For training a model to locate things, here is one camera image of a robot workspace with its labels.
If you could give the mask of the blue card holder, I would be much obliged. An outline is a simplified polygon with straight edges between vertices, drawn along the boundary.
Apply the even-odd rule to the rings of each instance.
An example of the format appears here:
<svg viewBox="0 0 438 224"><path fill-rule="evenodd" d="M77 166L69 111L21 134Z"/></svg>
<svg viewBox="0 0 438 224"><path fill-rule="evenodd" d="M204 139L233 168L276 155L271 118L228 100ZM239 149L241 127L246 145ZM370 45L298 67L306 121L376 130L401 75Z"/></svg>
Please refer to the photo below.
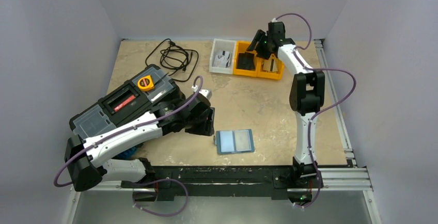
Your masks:
<svg viewBox="0 0 438 224"><path fill-rule="evenodd" d="M251 129L217 131L214 135L214 144L219 155L255 151Z"/></svg>

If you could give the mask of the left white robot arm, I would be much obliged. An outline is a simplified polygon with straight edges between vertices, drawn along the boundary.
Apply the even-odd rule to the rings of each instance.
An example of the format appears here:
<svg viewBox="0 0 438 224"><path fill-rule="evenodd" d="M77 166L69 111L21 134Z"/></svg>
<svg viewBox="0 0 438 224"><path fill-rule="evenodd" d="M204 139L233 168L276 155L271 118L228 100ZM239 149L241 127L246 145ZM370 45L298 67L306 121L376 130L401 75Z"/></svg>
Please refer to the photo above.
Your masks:
<svg viewBox="0 0 438 224"><path fill-rule="evenodd" d="M105 181L128 181L140 187L153 183L154 173L147 159L116 159L116 155L145 141L184 130L211 136L214 132L214 108L211 91L202 89L179 103L162 102L133 121L104 134L82 139L70 137L64 168L76 191L89 190Z"/></svg>

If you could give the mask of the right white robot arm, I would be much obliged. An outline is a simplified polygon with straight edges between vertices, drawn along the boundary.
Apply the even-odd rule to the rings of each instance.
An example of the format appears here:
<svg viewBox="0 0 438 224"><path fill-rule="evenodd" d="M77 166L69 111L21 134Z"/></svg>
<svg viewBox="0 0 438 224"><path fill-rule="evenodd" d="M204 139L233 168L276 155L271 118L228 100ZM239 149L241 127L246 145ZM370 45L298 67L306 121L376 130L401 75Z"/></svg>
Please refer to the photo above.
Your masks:
<svg viewBox="0 0 438 224"><path fill-rule="evenodd" d="M296 186L303 186L317 175L315 122L324 104L325 74L313 69L298 48L291 38L286 38L284 23L273 20L268 23L267 31L256 32L247 51L255 51L263 59L274 55L293 75L289 104L296 117L297 142L290 180Z"/></svg>

